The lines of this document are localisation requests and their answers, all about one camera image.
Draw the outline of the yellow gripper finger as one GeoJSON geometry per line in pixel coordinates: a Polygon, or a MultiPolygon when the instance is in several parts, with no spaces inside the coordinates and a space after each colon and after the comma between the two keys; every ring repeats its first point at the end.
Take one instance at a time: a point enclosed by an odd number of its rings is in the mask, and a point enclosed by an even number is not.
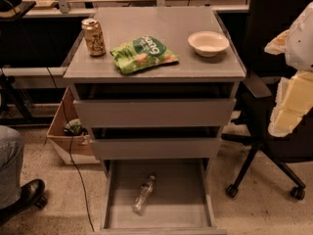
{"type": "Polygon", "coordinates": [[[286,41],[289,35],[289,30],[285,30],[273,38],[264,48],[268,54],[279,55],[286,51],[286,41]]]}

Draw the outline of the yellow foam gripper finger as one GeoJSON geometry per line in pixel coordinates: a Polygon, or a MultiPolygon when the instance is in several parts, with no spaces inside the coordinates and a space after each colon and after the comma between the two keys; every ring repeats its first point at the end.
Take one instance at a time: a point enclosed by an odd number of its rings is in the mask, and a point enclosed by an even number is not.
{"type": "Polygon", "coordinates": [[[313,72],[299,70],[292,78],[283,77],[278,84],[275,103],[268,132],[275,137],[285,137],[313,108],[313,72]]]}

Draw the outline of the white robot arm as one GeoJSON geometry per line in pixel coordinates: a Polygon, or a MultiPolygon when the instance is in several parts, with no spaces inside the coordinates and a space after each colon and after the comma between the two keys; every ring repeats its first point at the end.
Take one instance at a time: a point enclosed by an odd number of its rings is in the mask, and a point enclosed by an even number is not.
{"type": "Polygon", "coordinates": [[[287,65],[296,69],[291,78],[281,78],[268,125],[272,136],[285,137],[313,109],[313,3],[289,29],[271,40],[264,51],[272,55],[285,54],[287,65]]]}

